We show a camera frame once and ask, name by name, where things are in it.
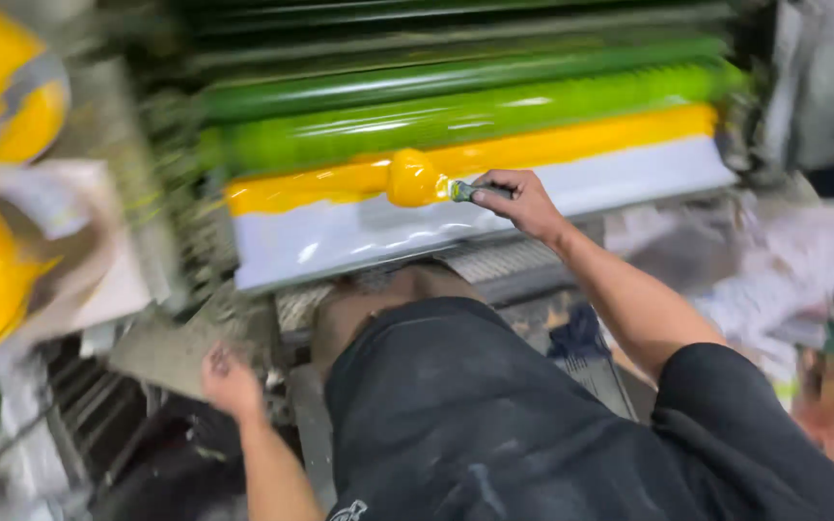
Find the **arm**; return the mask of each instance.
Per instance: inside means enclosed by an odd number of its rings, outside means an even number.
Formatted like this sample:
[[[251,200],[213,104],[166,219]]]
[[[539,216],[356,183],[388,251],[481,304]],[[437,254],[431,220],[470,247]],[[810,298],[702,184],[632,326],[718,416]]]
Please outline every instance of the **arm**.
[[[594,244],[565,220],[533,172],[492,170],[475,183],[513,189],[513,199],[479,190],[473,202],[510,219],[555,251],[577,275],[626,355],[656,382],[678,349],[698,342],[725,343],[678,293]]]
[[[202,388],[211,403],[240,427],[252,521],[321,521],[304,470],[266,419],[256,374],[220,344],[202,362]]]

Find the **person's hand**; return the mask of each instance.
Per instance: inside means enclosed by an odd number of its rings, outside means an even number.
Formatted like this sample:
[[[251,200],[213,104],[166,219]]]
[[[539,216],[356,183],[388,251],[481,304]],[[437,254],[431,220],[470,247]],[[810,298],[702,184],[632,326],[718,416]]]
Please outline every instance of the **person's hand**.
[[[514,197],[511,199],[478,190],[472,194],[472,202],[510,219],[518,230],[547,246],[554,246],[563,231],[571,226],[552,204],[533,171],[489,170],[473,183],[475,186],[479,184],[495,184],[513,190]]]
[[[262,385],[253,370],[222,342],[201,361],[201,387],[212,405],[238,424],[265,417]]]

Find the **man's right hand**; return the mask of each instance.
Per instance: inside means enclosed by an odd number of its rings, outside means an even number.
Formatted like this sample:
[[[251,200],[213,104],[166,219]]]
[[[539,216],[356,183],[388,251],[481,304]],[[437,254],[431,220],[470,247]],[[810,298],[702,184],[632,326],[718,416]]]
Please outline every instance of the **man's right hand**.
[[[521,232],[555,248],[571,224],[546,194],[542,182],[530,170],[489,170],[473,185],[495,184],[514,191],[511,199],[484,190],[472,194],[472,202],[510,219]]]

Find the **brush handle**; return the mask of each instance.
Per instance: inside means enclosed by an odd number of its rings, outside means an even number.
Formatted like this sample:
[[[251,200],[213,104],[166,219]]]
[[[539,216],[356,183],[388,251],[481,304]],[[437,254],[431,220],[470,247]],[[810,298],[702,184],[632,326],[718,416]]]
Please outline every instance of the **brush handle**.
[[[514,191],[509,188],[503,188],[494,184],[479,184],[476,186],[469,183],[463,183],[461,181],[453,183],[452,189],[450,190],[450,198],[457,203],[466,201],[471,202],[472,194],[478,190],[484,190],[491,194],[504,197],[505,199],[514,198]]]

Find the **man's right arm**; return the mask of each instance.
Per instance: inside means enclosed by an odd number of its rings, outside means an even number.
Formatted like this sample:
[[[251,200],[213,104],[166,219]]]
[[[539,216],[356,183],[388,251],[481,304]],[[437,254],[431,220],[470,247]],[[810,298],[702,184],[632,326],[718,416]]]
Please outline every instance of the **man's right arm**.
[[[626,355],[656,382],[666,361],[689,344],[724,344],[715,328],[657,279],[595,244],[562,217],[531,171],[493,170],[476,183],[511,188],[507,199],[477,191],[473,202],[508,218],[555,251],[577,275],[591,305]]]

